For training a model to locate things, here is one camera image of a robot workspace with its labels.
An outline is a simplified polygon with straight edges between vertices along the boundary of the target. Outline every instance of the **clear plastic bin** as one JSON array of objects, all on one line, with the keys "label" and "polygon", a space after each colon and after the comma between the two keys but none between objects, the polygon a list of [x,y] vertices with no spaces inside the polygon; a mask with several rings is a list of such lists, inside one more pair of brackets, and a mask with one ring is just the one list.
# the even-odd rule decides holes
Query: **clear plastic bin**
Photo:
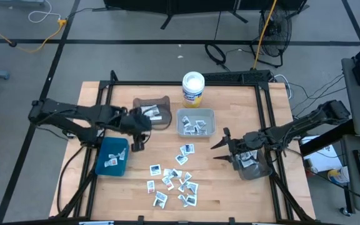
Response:
[{"label": "clear plastic bin", "polygon": [[[204,129],[207,135],[189,135],[184,134],[184,125],[181,119],[187,116],[192,125],[196,125],[195,121],[203,120],[206,125]],[[177,133],[184,138],[209,138],[216,132],[215,112],[212,109],[179,109],[177,110]]]}]

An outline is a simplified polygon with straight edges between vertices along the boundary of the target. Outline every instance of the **fan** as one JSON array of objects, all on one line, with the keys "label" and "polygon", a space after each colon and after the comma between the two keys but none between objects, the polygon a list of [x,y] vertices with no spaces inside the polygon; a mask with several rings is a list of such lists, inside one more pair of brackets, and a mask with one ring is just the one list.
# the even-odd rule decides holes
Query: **fan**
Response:
[{"label": "fan", "polygon": [[[268,56],[280,56],[281,63],[280,65],[275,65],[259,59],[257,61],[278,68],[283,65],[283,53],[287,49],[291,39],[292,22],[290,13],[288,10],[283,9],[283,7],[279,5],[274,7],[270,18],[268,18],[269,10],[262,10],[260,13],[261,18],[259,20],[259,34],[262,33],[266,20],[269,20],[264,32],[261,48]],[[254,39],[249,45],[254,57],[256,57],[256,55],[252,43],[255,43],[257,39],[259,39],[259,37]]]}]

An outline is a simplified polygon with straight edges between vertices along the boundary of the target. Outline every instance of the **yellow cable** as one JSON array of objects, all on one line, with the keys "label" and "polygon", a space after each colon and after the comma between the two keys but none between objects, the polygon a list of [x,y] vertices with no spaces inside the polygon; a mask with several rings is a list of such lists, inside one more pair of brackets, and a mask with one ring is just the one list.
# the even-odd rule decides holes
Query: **yellow cable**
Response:
[{"label": "yellow cable", "polygon": [[272,16],[272,13],[273,13],[274,7],[276,6],[276,2],[277,2],[277,1],[278,1],[278,0],[274,0],[274,1],[273,1],[273,5],[272,5],[272,8],[270,9],[269,16],[268,16],[267,19],[266,19],[265,26],[263,27],[263,30],[262,30],[262,33],[261,33],[261,37],[259,38],[259,44],[257,45],[255,62],[254,62],[254,66],[252,67],[253,69],[255,69],[256,63],[258,62],[259,51],[261,50],[261,43],[262,43],[263,35],[264,35],[264,33],[265,33],[266,27],[267,27],[268,24],[269,24],[270,17]]},{"label": "yellow cable", "polygon": [[[19,50],[22,50],[22,51],[25,51],[25,52],[27,52],[27,53],[36,53],[36,52],[38,52],[40,49],[42,49],[43,47],[44,47],[44,45],[45,45],[45,43],[49,40],[49,39],[51,39],[53,36],[55,36],[55,35],[57,35],[61,30],[62,30],[62,28],[63,28],[63,26],[68,22],[67,20],[65,20],[65,19],[58,19],[58,24],[59,24],[59,28],[58,28],[58,30],[55,32],[55,33],[53,33],[52,35],[50,35],[49,37],[47,37],[45,40],[44,40],[44,42],[42,42],[42,44],[38,47],[38,48],[36,48],[36,49],[34,49],[34,50],[28,50],[28,49],[24,49],[24,48],[22,48],[22,47],[17,47]],[[8,38],[6,38],[5,36],[3,36],[2,34],[0,34],[0,37],[2,37],[7,43],[9,43],[9,44],[12,44],[12,41],[11,40],[9,40]]]}]

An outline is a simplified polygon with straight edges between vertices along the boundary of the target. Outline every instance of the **desk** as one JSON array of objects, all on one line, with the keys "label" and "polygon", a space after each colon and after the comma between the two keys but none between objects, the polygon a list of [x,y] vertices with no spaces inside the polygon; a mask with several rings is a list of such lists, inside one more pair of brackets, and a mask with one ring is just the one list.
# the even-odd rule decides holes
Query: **desk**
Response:
[{"label": "desk", "polygon": [[[78,104],[92,106],[98,93],[98,82],[84,82]],[[269,84],[273,111],[278,126],[292,120],[284,84]],[[115,85],[111,104],[132,108],[133,99],[170,97],[171,112],[176,115],[183,108],[181,86],[122,86]],[[91,219],[136,221],[143,215],[146,221],[206,221],[228,222],[234,217],[237,222],[275,222],[273,199],[269,178],[242,181],[238,173],[226,161],[213,159],[214,156],[228,154],[228,148],[210,150],[223,136],[223,128],[228,127],[232,137],[241,137],[249,131],[260,129],[255,89],[246,86],[206,86],[201,108],[211,108],[216,115],[216,134],[207,138],[181,138],[176,132],[176,118],[164,131],[152,131],[152,136],[141,152],[130,152],[123,177],[98,176]],[[85,121],[77,121],[85,126]],[[108,131],[106,136],[131,137]],[[180,166],[174,157],[180,153],[179,147],[194,143],[196,153],[188,162]],[[290,145],[299,150],[297,142]],[[70,140],[62,165],[79,149],[77,139]],[[297,154],[284,157],[284,168],[290,192],[306,211],[314,218],[314,210],[306,180],[303,162]],[[61,202],[63,207],[77,191],[84,161],[84,151],[67,167],[62,180]],[[168,191],[161,179],[151,177],[149,166],[160,164],[161,169],[176,168],[192,174],[192,181],[199,184],[196,207],[183,208],[177,198],[179,181],[173,179],[175,189]],[[147,194],[146,181],[155,180],[156,191],[168,194],[165,209],[153,207],[155,193]],[[84,215],[88,191],[84,193],[81,213]],[[56,215],[56,195],[50,215]]]},{"label": "desk", "polygon": [[[345,154],[346,162],[348,165],[348,173],[350,179],[351,189],[358,194],[360,194],[360,174],[358,171],[358,166],[355,161],[355,157],[353,154],[353,150],[360,149],[360,137],[353,135],[345,135],[341,139],[341,146],[343,150],[343,154]],[[348,197],[351,201],[351,206],[355,206],[358,210],[360,210],[360,197],[356,197],[355,195],[349,194],[346,196],[347,199],[347,207],[348,206]],[[350,213],[354,213],[353,208],[348,210]]]}]

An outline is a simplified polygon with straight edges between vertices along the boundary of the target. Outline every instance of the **white lid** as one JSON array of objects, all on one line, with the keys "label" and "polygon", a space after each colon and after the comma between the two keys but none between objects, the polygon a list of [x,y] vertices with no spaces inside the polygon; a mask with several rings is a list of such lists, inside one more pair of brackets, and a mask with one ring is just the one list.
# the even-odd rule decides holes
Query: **white lid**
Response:
[{"label": "white lid", "polygon": [[199,72],[188,72],[182,79],[182,86],[189,93],[201,92],[205,86],[205,78]]}]

